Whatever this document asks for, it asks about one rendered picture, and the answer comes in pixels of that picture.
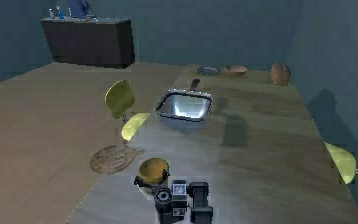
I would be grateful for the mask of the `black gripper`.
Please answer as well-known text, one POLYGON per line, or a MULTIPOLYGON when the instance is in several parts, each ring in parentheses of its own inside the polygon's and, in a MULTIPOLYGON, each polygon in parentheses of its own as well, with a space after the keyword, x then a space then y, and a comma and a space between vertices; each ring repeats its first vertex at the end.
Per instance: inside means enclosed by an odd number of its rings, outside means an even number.
POLYGON ((172 224, 172 195, 168 188, 160 189, 154 196, 155 209, 160 224, 172 224))

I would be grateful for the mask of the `yellow round pot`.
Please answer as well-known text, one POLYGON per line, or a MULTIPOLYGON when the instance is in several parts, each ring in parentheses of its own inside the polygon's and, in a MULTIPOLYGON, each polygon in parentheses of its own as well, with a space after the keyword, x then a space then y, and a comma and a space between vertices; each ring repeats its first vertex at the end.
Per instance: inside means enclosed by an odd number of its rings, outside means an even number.
POLYGON ((153 187, 166 187, 168 185, 169 164, 162 158, 150 158, 139 167, 134 184, 139 190, 148 195, 153 195, 153 187))

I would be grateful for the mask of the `brown round floor mat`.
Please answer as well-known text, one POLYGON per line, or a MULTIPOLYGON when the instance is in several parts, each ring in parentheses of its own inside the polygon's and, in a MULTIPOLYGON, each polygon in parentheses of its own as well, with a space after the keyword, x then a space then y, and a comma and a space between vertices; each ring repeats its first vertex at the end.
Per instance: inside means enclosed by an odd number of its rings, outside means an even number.
POLYGON ((111 145, 97 151, 90 160, 90 168, 99 174, 115 174, 126 169, 143 150, 127 145, 111 145))

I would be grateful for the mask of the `silver square pan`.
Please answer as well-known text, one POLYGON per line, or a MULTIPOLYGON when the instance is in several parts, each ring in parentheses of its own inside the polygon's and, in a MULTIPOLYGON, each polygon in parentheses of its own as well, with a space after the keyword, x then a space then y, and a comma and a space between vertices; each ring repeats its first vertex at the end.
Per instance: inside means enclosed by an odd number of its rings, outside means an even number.
POLYGON ((213 96, 197 90, 200 79, 193 79, 189 89, 169 89, 154 110, 160 121, 183 132, 202 129, 211 111, 213 96))

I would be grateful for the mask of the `yellow chair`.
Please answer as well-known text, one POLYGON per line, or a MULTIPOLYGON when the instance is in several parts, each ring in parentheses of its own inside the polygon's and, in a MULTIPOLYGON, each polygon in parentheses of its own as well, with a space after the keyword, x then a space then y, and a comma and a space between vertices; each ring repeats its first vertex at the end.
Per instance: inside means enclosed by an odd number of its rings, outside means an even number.
POLYGON ((358 174, 355 157, 350 152, 338 146, 334 146, 327 142, 325 142, 324 145, 336 165, 344 183, 351 183, 354 180, 355 175, 358 174))
POLYGON ((130 141, 150 116, 148 112, 139 112, 127 116, 127 110, 135 103, 135 95, 127 80, 120 80, 114 83, 107 90, 104 102, 111 116, 122 120, 123 127, 120 134, 125 141, 130 141))

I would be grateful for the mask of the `wooden dining table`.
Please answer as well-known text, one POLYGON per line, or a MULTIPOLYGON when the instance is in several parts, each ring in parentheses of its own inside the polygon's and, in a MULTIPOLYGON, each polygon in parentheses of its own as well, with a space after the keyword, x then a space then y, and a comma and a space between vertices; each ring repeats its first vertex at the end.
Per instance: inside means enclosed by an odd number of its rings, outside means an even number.
POLYGON ((141 156, 103 175, 67 224, 158 224, 154 203, 134 185, 149 158, 173 179, 206 182, 212 224, 358 224, 358 208, 296 88, 268 73, 203 76, 212 95, 205 125, 172 129, 151 115, 129 145, 141 156))

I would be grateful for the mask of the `dark grey plate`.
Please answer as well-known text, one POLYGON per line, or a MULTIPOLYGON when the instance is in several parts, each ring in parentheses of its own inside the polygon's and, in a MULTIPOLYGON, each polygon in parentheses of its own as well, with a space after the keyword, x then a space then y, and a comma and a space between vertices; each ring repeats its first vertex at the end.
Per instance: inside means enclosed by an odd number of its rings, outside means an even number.
POLYGON ((218 67, 201 66, 197 69, 197 73, 200 75, 218 75, 221 70, 218 67))

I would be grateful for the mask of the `brown bowl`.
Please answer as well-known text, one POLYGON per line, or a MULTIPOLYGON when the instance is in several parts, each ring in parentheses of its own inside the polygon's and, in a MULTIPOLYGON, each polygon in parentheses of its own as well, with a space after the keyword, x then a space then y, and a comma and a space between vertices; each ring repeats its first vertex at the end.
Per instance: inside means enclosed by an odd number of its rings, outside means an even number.
POLYGON ((228 65, 225 69, 229 75, 235 77, 243 76, 248 71, 248 69, 242 65, 228 65))

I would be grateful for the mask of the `brown bread loaf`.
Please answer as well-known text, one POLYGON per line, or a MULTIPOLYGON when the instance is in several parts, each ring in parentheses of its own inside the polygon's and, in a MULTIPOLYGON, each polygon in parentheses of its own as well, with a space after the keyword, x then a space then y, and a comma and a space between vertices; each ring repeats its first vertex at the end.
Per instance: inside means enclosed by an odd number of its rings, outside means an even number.
POLYGON ((291 73, 285 63, 274 63, 270 70, 270 76, 274 85, 287 86, 291 73))

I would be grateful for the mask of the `dark brown cupboard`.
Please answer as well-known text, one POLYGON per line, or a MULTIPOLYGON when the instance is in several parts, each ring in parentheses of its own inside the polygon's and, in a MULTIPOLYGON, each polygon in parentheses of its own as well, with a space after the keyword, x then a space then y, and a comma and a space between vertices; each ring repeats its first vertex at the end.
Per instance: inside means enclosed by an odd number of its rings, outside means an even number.
POLYGON ((41 25, 55 62, 116 69, 135 62, 128 18, 45 18, 41 25))

